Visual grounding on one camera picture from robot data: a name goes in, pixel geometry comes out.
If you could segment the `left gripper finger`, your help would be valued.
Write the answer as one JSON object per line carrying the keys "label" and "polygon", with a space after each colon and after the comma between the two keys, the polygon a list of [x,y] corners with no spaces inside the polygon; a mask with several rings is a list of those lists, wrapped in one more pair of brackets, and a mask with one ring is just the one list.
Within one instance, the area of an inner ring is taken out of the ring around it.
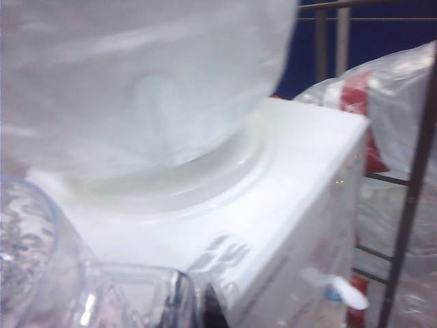
{"label": "left gripper finger", "polygon": [[201,296],[201,326],[205,328],[231,327],[212,284],[206,284]]}

